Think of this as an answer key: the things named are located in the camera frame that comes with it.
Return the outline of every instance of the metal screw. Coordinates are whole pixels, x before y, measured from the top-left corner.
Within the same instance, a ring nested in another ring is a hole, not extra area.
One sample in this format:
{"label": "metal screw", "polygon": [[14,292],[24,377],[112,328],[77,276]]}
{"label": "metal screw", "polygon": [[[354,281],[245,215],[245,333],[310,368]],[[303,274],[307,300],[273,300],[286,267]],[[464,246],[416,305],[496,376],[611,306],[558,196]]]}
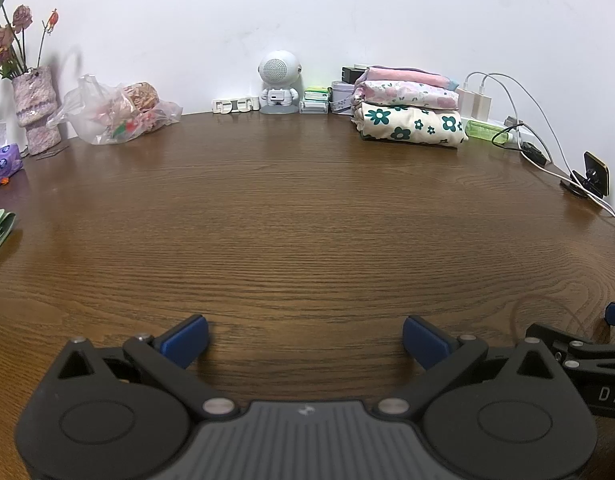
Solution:
{"label": "metal screw", "polygon": [[213,397],[203,402],[203,410],[210,415],[227,415],[233,412],[235,407],[234,401],[225,397]]}
{"label": "metal screw", "polygon": [[379,410],[385,415],[402,415],[409,409],[409,402],[398,397],[388,397],[379,402]]}

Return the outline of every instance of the white container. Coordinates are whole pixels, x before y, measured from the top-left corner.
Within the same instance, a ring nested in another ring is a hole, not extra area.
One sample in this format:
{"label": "white container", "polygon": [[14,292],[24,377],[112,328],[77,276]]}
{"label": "white container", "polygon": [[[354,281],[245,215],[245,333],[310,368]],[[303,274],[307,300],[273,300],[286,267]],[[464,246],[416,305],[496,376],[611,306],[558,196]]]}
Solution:
{"label": "white container", "polygon": [[354,85],[343,81],[332,81],[332,102],[330,110],[333,114],[351,115],[351,95]]}
{"label": "white container", "polygon": [[298,103],[300,114],[326,114],[329,103],[327,101],[301,101]]}

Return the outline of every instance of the pink dried rose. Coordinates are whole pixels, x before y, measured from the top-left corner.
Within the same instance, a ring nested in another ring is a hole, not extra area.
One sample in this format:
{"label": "pink dried rose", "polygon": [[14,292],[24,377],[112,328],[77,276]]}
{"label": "pink dried rose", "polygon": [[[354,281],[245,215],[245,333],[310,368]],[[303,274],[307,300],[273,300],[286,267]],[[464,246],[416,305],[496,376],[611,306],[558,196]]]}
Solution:
{"label": "pink dried rose", "polygon": [[14,35],[9,27],[0,28],[0,65],[10,58],[9,48],[14,41]]}
{"label": "pink dried rose", "polygon": [[16,10],[14,10],[14,15],[12,16],[12,27],[14,28],[14,32],[19,34],[22,30],[28,28],[32,23],[31,19],[31,11],[28,6],[18,6]]}

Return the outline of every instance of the green flower pattern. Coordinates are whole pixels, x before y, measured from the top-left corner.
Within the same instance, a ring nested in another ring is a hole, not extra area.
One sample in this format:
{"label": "green flower pattern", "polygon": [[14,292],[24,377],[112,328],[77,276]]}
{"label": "green flower pattern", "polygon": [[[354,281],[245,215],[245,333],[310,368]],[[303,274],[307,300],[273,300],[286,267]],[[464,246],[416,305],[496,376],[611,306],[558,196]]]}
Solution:
{"label": "green flower pattern", "polygon": [[383,108],[377,108],[377,110],[368,110],[365,117],[369,117],[370,121],[374,121],[374,126],[377,126],[379,123],[389,124],[387,116],[391,113]]}
{"label": "green flower pattern", "polygon": [[401,126],[396,126],[394,129],[394,133],[390,135],[394,140],[410,140],[410,134],[412,132],[407,128],[401,128]]}
{"label": "green flower pattern", "polygon": [[[409,106],[405,105],[391,105],[388,106],[390,110],[394,110],[396,112],[401,112],[409,109]],[[425,115],[429,115],[430,112],[423,108],[419,108],[421,113]],[[389,110],[384,110],[383,108],[377,108],[376,110],[368,110],[365,117],[369,117],[369,120],[374,123],[375,126],[378,126],[380,123],[389,124],[388,116],[391,114]],[[455,132],[457,129],[459,132],[463,131],[463,123],[461,121],[457,121],[456,117],[452,116],[441,116],[441,120],[443,121],[443,130],[447,130],[450,132]],[[425,128],[425,124],[420,119],[414,121],[414,128],[416,130],[423,130]],[[430,135],[434,135],[436,133],[434,126],[427,127],[427,133]],[[410,140],[412,135],[412,131],[407,128],[402,128],[401,126],[397,126],[393,133],[390,134],[390,137],[394,140]],[[439,141],[440,144],[448,144],[449,139],[441,139]]]}
{"label": "green flower pattern", "polygon": [[443,129],[449,130],[450,132],[455,132],[457,130],[457,118],[456,117],[441,117],[443,120]]}

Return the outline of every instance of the black cable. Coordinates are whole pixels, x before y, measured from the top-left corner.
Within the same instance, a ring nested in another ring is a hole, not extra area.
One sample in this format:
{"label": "black cable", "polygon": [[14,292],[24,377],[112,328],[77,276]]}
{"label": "black cable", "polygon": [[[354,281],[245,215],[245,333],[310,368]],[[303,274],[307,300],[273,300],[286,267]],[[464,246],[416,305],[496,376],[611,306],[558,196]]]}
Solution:
{"label": "black cable", "polygon": [[496,142],[494,142],[494,139],[498,137],[499,135],[511,132],[514,128],[518,128],[519,126],[523,126],[523,123],[517,123],[517,124],[514,124],[513,126],[508,126],[504,130],[501,130],[494,137],[492,137],[492,144],[496,146],[497,148],[502,148],[504,150],[511,150],[512,152],[522,152],[523,150],[521,150],[520,148],[508,148],[507,146],[504,146],[502,144],[496,144]]}

